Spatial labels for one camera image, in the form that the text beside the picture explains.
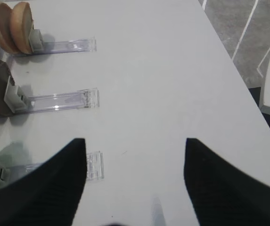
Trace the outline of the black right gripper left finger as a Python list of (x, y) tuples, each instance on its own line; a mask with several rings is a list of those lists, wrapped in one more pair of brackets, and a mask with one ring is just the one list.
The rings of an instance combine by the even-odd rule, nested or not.
[(87, 177), (85, 139), (75, 138), (36, 170), (0, 189), (0, 226), (70, 226)]

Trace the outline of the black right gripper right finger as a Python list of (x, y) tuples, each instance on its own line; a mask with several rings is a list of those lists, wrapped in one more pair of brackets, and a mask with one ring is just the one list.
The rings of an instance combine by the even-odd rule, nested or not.
[(196, 138), (185, 146), (184, 181), (201, 226), (270, 226), (270, 186)]

